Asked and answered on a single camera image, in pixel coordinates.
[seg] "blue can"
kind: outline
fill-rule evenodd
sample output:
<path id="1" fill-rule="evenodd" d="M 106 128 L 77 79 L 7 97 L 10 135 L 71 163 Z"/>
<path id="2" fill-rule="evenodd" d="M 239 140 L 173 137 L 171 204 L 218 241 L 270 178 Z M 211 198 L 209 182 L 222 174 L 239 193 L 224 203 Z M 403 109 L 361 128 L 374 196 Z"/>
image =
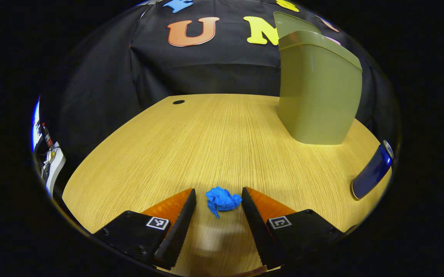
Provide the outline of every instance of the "blue can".
<path id="1" fill-rule="evenodd" d="M 355 198 L 361 199 L 372 191 L 388 172 L 393 158 L 393 149 L 383 140 L 366 167 L 352 181 L 352 194 Z"/>

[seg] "blue crumpled paper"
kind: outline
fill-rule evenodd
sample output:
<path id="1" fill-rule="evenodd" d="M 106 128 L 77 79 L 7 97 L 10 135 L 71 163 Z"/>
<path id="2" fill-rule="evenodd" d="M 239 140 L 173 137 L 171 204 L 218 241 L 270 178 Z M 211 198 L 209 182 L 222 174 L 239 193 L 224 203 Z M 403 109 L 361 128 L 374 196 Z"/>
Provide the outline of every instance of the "blue crumpled paper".
<path id="1" fill-rule="evenodd" d="M 217 216 L 217 219 L 220 218 L 218 215 L 219 210 L 235 209 L 242 202 L 241 196 L 238 194 L 232 196 L 228 190 L 221 187 L 211 189 L 206 193 L 206 197 L 208 197 L 208 209 Z"/>

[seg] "yellow letter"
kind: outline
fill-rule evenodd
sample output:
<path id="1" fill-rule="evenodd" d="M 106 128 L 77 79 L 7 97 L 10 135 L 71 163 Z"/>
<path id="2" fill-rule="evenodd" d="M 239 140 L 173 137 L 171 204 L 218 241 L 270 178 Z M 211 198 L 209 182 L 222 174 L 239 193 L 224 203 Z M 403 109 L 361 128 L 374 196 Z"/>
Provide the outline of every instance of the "yellow letter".
<path id="1" fill-rule="evenodd" d="M 299 12 L 299 9 L 295 7 L 291 2 L 287 2 L 285 0 L 276 0 L 276 3 L 284 8 L 287 8 L 292 11 Z"/>
<path id="2" fill-rule="evenodd" d="M 268 41 L 263 38 L 263 34 L 273 45 L 278 45 L 278 33 L 268 22 L 261 17 L 245 16 L 245 21 L 250 23 L 251 37 L 248 37 L 249 43 L 266 44 Z"/>

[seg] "table surface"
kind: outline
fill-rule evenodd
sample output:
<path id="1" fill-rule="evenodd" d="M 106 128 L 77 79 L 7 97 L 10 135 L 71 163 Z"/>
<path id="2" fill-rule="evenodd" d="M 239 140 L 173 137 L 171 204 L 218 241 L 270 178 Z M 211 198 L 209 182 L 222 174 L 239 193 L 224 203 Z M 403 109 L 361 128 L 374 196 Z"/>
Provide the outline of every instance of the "table surface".
<path id="1" fill-rule="evenodd" d="M 184 103 L 173 105 L 176 100 Z M 197 205 L 176 266 L 183 276 L 224 276 L 261 266 L 242 207 L 220 212 L 205 193 L 249 186 L 288 207 L 313 209 L 340 231 L 359 224 L 380 200 L 391 170 L 363 199 L 350 182 L 379 146 L 354 120 L 340 145 L 294 140 L 277 116 L 278 97 L 170 96 L 107 137 L 69 179 L 63 200 L 95 233 L 125 210 L 142 212 L 187 188 Z"/>

